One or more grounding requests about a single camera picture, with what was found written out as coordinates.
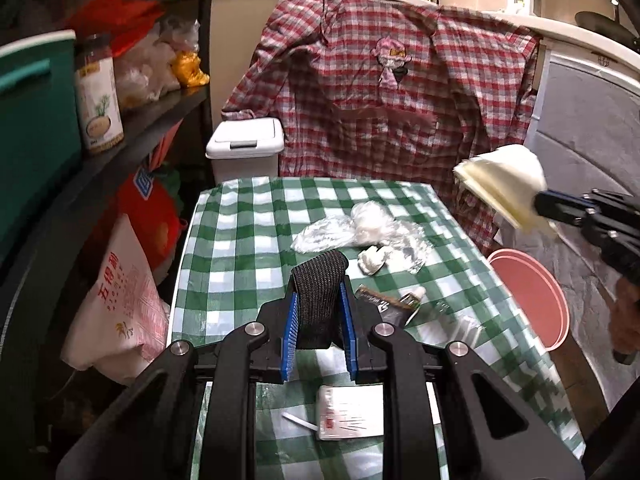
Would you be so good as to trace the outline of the right hand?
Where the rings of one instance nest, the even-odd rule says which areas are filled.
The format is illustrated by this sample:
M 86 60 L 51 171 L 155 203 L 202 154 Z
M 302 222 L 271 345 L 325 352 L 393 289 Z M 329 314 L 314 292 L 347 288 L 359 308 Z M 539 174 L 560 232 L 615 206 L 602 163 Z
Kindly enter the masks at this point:
M 640 349 L 639 287 L 620 278 L 615 293 L 608 322 L 613 350 L 621 356 L 633 356 Z

